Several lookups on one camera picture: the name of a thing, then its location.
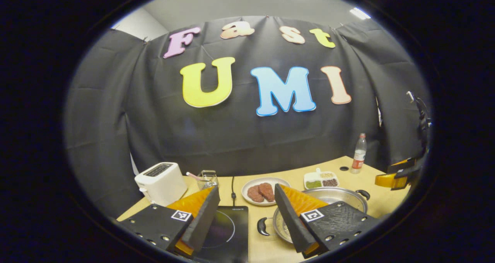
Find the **wooden table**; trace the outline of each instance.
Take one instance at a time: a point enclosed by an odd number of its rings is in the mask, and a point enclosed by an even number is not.
[[[321,171],[332,171],[339,179],[339,187],[352,191],[365,190],[370,194],[371,198],[368,201],[367,213],[372,217],[381,217],[384,214],[394,211],[401,204],[407,192],[410,190],[410,186],[398,191],[391,191],[389,188],[376,186],[375,176],[384,173],[372,168],[371,166],[363,165],[361,173],[359,174],[352,174],[350,171],[339,170],[341,166],[347,166],[350,168],[351,165],[352,159],[350,157],[340,157],[338,159],[333,159],[332,161],[316,164],[314,166],[307,166],[288,171],[249,176],[236,176],[234,178],[234,192],[237,195],[236,206],[245,205],[249,208],[249,262],[272,263],[278,261],[295,263],[304,261],[302,255],[295,252],[294,246],[291,243],[282,240],[278,235],[262,236],[258,233],[258,230],[256,229],[258,220],[262,217],[272,217],[277,206],[273,205],[262,207],[253,205],[242,197],[242,186],[252,179],[261,177],[281,178],[289,182],[292,188],[303,191],[303,180],[305,173],[314,172],[317,167],[319,167]],[[188,186],[184,196],[198,192],[196,180],[188,176],[185,176],[184,180]],[[218,177],[218,182],[220,194],[219,205],[232,206],[232,198],[230,197],[230,193],[232,192],[230,188],[232,177]],[[143,198],[129,208],[129,210],[124,212],[120,217],[118,217],[117,220],[122,221],[127,219],[149,205],[150,202],[148,199]],[[267,232],[270,234],[275,234],[275,230],[271,225],[271,220],[267,220],[266,224]]]

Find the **white toaster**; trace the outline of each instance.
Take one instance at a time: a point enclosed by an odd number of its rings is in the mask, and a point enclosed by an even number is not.
[[[179,200],[187,191],[179,165],[161,162],[139,173],[134,180],[146,198],[153,204],[166,206]]]

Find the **glass cup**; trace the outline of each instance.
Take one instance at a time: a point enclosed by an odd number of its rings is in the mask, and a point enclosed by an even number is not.
[[[198,177],[205,180],[198,181],[198,188],[200,190],[218,186],[218,178],[215,170],[203,170],[198,174]]]

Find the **power cord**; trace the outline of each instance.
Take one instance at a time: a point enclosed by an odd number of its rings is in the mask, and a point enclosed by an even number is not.
[[[232,194],[230,194],[230,196],[232,196],[232,207],[235,207],[236,206],[236,193],[234,192],[234,176],[232,176]]]

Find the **plastic water bottle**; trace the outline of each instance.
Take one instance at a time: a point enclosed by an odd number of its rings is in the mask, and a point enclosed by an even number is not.
[[[361,133],[359,140],[356,144],[356,150],[354,151],[354,161],[352,161],[351,173],[357,174],[361,172],[361,167],[364,163],[364,157],[366,156],[366,134]]]

